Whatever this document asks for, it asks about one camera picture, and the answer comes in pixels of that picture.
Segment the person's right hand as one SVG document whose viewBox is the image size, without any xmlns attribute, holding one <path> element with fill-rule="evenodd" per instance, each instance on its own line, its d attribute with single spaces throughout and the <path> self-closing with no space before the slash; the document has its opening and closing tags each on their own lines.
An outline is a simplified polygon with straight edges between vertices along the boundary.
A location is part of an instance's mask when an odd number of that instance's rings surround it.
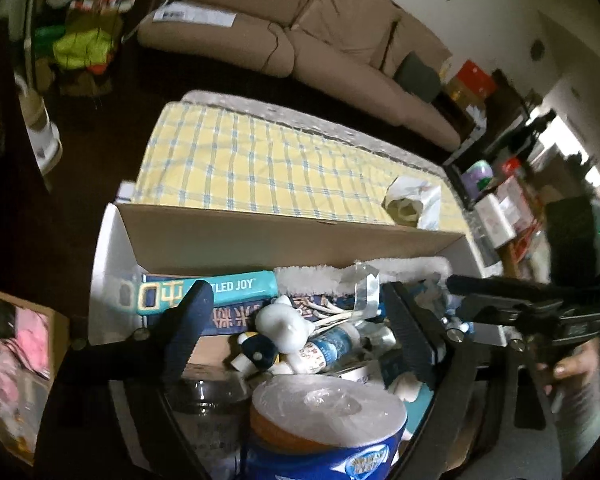
<svg viewBox="0 0 600 480">
<path fill-rule="evenodd" d="M 571 356 L 554 366 L 546 363 L 536 363 L 535 366 L 546 394 L 550 394 L 562 382 L 572 382 L 576 387 L 582 388 L 592 382 L 600 371 L 600 337 L 581 344 Z"/>
</svg>

